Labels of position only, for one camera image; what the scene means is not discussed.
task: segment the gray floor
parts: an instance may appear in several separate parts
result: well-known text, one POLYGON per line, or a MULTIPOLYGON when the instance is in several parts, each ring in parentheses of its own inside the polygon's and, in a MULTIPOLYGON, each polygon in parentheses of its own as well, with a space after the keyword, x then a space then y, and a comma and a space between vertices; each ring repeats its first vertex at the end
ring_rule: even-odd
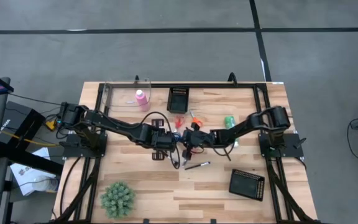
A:
MULTIPOLYGON (((262 27, 358 27, 358 1, 257 0, 262 27)), ((0 29, 252 27, 248 1, 0 1, 0 29)), ((346 127, 358 118, 358 33, 263 34, 273 81, 285 82, 320 220, 358 223, 358 160, 346 127)), ((0 35, 0 76, 15 92, 77 102, 84 81, 263 81, 246 34, 0 35)), ((53 108, 10 97, 39 111, 53 108)), ((40 136, 53 141, 47 131, 40 136)), ((358 132, 351 132, 358 154, 358 132)), ((15 203, 12 220, 46 222, 54 195, 15 203)))

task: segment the succulent plant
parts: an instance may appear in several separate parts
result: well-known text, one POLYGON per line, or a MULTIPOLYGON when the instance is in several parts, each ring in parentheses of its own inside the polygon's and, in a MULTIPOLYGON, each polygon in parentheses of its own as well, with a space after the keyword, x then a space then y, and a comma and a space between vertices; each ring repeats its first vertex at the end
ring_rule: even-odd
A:
POLYGON ((119 181, 106 187, 106 193, 100 198, 107 217, 119 219, 130 214, 134 207, 134 197, 135 192, 125 182, 119 181))

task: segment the wooden tabletop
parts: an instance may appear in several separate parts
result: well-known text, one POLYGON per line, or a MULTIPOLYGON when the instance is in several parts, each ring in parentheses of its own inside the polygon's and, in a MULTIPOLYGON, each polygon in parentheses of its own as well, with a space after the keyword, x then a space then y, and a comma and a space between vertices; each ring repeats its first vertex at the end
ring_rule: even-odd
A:
MULTIPOLYGON (((93 109, 98 90, 98 82, 86 82, 81 94, 80 104, 93 109)), ((284 106, 288 115, 291 109, 285 87, 282 83, 267 83, 271 106, 284 106)), ((129 90, 114 90, 114 99, 124 98, 129 90)), ((167 111, 168 88, 153 88, 150 98, 150 111, 164 113, 174 127, 175 115, 167 111)), ((262 109, 264 108, 262 93, 260 94, 262 109)), ((204 126, 201 130, 224 128, 224 117, 233 115, 236 123, 256 112, 254 94, 246 88, 191 88, 188 109, 192 110, 204 126)), ((139 112, 134 108, 113 106, 109 116, 129 123, 140 122, 148 112, 139 112)), ((186 122, 180 129, 190 127, 191 116, 185 115, 186 122)), ((161 118, 153 114, 151 119, 161 118)), ((292 133, 295 129, 290 118, 292 133)), ((273 223, 275 216, 272 195, 269 186, 264 158, 260 155, 258 131, 239 138, 239 147, 235 148, 230 157, 216 155, 212 149, 202 154, 195 154, 188 163, 199 164, 210 161, 211 164, 191 170, 175 170, 169 159, 153 161, 152 150, 144 149, 130 142, 126 137, 108 132, 106 155, 101 160, 97 193, 95 196, 93 223, 128 222, 142 223, 144 218, 150 222, 187 222, 208 223, 217 219, 218 223, 273 223), (263 202, 230 194, 228 186, 232 169, 239 169, 264 176, 266 179, 263 202), (105 188, 118 180, 129 184, 136 192, 135 209, 129 217, 120 220, 108 219, 101 208, 100 196, 105 188)), ((75 159, 65 162, 62 174, 63 182, 75 159)), ((70 204, 78 191, 84 159, 81 159, 70 178, 63 199, 63 210, 70 204)), ((312 218, 317 218, 311 197, 305 168, 294 158, 283 158, 288 189, 300 207, 312 218)), ((60 184, 54 211, 58 214, 62 186, 60 184)), ((282 217, 286 218, 284 201, 279 190, 282 217)), ((81 217, 85 217, 88 194, 84 197, 81 217)))

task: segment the green bottle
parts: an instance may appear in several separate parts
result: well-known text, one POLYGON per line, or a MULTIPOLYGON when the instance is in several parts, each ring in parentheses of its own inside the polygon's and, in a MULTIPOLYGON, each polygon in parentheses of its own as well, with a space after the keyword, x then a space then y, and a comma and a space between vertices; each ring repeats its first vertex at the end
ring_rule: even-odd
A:
MULTIPOLYGON (((234 121, 234 117, 233 116, 226 116, 224 118, 224 125, 227 129, 229 128, 233 128, 236 125, 236 122, 234 121)), ((239 145, 239 140, 236 139, 236 141, 234 141, 234 147, 237 147, 239 145)))

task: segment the black marker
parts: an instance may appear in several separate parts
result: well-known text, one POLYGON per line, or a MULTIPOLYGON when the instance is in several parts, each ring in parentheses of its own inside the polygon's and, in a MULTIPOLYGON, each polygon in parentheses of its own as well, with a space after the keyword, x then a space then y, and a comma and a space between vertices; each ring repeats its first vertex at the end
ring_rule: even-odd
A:
POLYGON ((203 165, 208 165, 208 164, 211 164, 211 162, 204 162, 202 164, 197 164, 195 166, 187 167, 187 168, 185 168, 185 170, 196 168, 196 167, 203 166, 203 165))

